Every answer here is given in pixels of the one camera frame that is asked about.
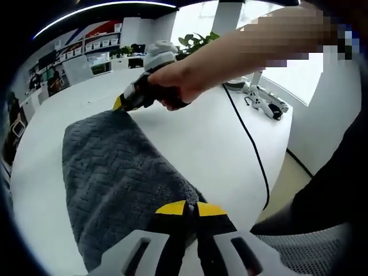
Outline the person's right hand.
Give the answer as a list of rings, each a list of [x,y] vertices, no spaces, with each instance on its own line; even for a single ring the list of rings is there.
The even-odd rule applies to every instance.
[[[218,85],[221,59],[200,50],[181,61],[167,65],[148,77],[152,85],[174,87],[180,99],[189,104],[201,93]]]

